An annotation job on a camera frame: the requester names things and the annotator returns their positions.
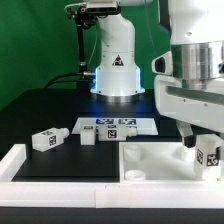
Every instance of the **small white box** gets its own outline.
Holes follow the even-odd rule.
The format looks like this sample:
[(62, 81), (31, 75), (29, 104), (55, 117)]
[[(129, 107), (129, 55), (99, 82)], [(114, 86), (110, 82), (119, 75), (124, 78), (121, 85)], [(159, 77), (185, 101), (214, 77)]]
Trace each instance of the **small white box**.
[(81, 145), (95, 145), (96, 126), (84, 125), (80, 130)]

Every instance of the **green backdrop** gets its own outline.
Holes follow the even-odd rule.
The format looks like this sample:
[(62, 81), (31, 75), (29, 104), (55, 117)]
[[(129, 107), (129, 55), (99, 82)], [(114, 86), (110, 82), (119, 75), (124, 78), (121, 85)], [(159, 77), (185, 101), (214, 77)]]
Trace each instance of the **green backdrop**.
[[(43, 88), (55, 76), (78, 71), (75, 23), (67, 19), (63, 9), (67, 4), (80, 1), (0, 0), (0, 110), (24, 91)], [(157, 1), (148, 6), (148, 13), (145, 6), (124, 7), (122, 15), (136, 28), (135, 61), (141, 68), (143, 86), (152, 89), (155, 75), (151, 61), (156, 54), (169, 49), (169, 36), (158, 25)], [(156, 53), (150, 41), (149, 26)], [(95, 27), (84, 31), (87, 60), (92, 53), (95, 33)], [(100, 57), (98, 38), (91, 70), (100, 63)]]

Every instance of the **warning label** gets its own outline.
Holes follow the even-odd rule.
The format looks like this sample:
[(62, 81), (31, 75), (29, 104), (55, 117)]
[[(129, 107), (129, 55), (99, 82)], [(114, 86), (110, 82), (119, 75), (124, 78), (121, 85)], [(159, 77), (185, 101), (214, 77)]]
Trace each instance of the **warning label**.
[(118, 55), (115, 59), (114, 63), (112, 64), (114, 66), (124, 66), (123, 61), (121, 60), (121, 57)]

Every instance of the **black table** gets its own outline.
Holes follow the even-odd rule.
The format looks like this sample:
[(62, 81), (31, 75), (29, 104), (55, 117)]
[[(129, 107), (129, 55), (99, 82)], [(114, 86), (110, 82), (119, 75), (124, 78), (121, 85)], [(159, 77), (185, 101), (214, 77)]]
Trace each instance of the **black table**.
[[(108, 104), (91, 99), (88, 93), (77, 90), (30, 90), (0, 113), (1, 158), (13, 144), (27, 144), (28, 148), (28, 159), (13, 181), (119, 182), (117, 142), (96, 141), (95, 146), (80, 146), (80, 137), (70, 135), (65, 144), (45, 153), (32, 150), (32, 134), (51, 127), (66, 127), (71, 131), (78, 117), (154, 118), (158, 136), (137, 136), (127, 141), (181, 141), (176, 122), (158, 114), (153, 91), (147, 91), (136, 102)], [(1, 224), (223, 221), (223, 210), (0, 208)]]

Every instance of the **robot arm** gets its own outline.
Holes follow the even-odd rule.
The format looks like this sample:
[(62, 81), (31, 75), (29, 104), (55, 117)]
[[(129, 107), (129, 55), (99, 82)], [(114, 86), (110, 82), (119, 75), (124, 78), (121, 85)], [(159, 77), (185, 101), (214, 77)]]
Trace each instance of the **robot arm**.
[(129, 102), (144, 93), (140, 85), (140, 69), (134, 61), (135, 29), (120, 14), (120, 5), (138, 6), (151, 1), (87, 0), (82, 5), (80, 15), (95, 18), (101, 28), (102, 59), (95, 72), (95, 86), (91, 89), (93, 97), (107, 102)]
[[(171, 49), (152, 62), (159, 74), (154, 85), (157, 109), (178, 121), (182, 136), (192, 135), (187, 124), (224, 133), (224, 32), (218, 25), (224, 20), (224, 2), (168, 0), (168, 6)], [(197, 136), (198, 179), (220, 178), (222, 145), (216, 135)]]

